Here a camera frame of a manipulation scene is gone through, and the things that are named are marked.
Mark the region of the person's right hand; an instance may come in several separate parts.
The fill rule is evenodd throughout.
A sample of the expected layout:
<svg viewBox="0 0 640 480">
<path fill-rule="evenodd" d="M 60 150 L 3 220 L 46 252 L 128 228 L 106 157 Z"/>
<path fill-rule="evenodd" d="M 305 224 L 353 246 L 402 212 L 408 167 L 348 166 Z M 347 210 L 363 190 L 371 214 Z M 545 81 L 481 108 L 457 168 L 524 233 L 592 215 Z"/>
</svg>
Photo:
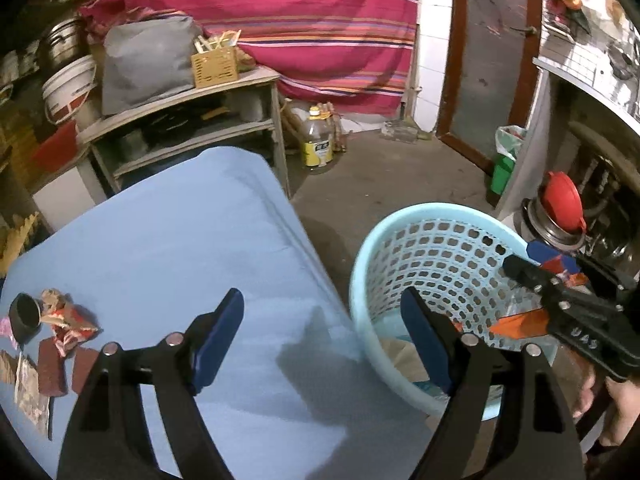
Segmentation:
<svg viewBox="0 0 640 480">
<path fill-rule="evenodd" d="M 606 393 L 608 400 L 599 442 L 606 448 L 620 446 L 639 417 L 639 377 L 634 375 L 626 382 L 616 382 L 600 374 L 592 364 L 583 365 L 582 382 L 573 408 L 574 419 L 585 415 L 602 392 Z"/>
</svg>

